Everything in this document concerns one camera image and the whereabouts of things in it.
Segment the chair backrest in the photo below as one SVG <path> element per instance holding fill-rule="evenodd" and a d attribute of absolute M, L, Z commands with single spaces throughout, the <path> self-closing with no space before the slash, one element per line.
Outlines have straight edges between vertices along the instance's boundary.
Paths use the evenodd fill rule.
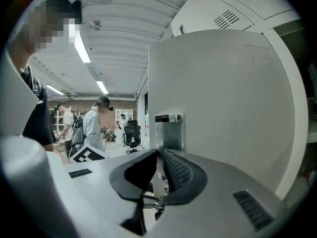
<path fill-rule="evenodd" d="M 127 122 L 127 125 L 135 125 L 135 126 L 137 126 L 138 125 L 138 121 L 137 120 L 129 120 L 128 122 Z"/>
<path fill-rule="evenodd" d="M 141 126 L 139 125 L 125 126 L 124 127 L 125 144 L 130 147 L 139 145 L 141 143 L 140 130 L 141 130 Z"/>

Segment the fluorescent light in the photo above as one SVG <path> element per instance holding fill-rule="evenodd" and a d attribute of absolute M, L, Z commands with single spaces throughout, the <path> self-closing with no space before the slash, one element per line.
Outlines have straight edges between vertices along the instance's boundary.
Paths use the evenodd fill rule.
<path fill-rule="evenodd" d="M 64 95 L 62 92 L 56 90 L 54 87 L 50 86 L 50 85 L 46 85 L 46 87 L 50 88 L 51 90 L 53 90 L 54 92 L 57 92 L 60 95 Z"/>
<path fill-rule="evenodd" d="M 81 39 L 80 36 L 80 30 L 76 29 L 76 25 L 74 24 L 69 24 L 69 37 L 71 39 L 71 42 L 74 42 L 75 48 L 81 58 L 81 60 L 85 63 L 91 62 L 89 59 L 89 56 L 86 52 L 83 40 Z"/>
<path fill-rule="evenodd" d="M 104 94 L 108 94 L 108 91 L 106 90 L 102 81 L 96 81 L 96 83 L 98 84 L 98 86 L 100 87 L 100 89 L 102 90 Z"/>

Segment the neck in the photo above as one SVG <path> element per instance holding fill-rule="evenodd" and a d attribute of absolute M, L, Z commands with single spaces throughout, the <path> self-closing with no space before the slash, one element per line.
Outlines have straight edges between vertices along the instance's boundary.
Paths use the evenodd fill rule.
<path fill-rule="evenodd" d="M 22 39 L 22 36 L 18 34 L 7 47 L 11 60 L 20 74 L 27 68 L 32 55 L 35 53 L 27 51 Z"/>

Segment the black shirt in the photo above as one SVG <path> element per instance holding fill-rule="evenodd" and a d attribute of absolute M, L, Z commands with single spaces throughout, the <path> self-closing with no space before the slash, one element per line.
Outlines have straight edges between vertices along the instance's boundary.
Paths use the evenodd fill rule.
<path fill-rule="evenodd" d="M 21 77 L 25 83 L 32 89 L 31 73 L 26 69 Z M 23 136 L 32 138 L 38 141 L 41 145 L 53 144 L 56 139 L 54 136 L 50 112 L 48 109 L 48 95 L 46 89 L 43 87 L 44 99 L 43 103 L 37 104 L 23 131 Z"/>

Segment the black grille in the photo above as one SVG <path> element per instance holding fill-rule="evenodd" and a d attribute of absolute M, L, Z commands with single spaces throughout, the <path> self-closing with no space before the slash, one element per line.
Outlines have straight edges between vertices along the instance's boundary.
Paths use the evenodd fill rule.
<path fill-rule="evenodd" d="M 220 17 L 214 20 L 214 22 L 220 29 L 225 29 L 229 25 L 232 25 L 234 22 L 236 22 L 238 19 L 239 19 L 238 16 L 236 16 L 230 10 L 227 10 Z"/>
<path fill-rule="evenodd" d="M 169 192 L 173 192 L 190 182 L 193 174 L 185 164 L 178 159 L 166 154 L 164 171 L 167 176 Z"/>
<path fill-rule="evenodd" d="M 92 172 L 89 169 L 83 169 L 83 170 L 79 170 L 79 171 L 75 171 L 75 172 L 70 172 L 68 174 L 71 178 L 75 178 L 75 177 L 84 176 L 84 175 L 90 174 L 90 173 L 92 173 Z"/>
<path fill-rule="evenodd" d="M 237 192 L 233 196 L 257 231 L 273 221 L 273 218 L 247 191 Z"/>

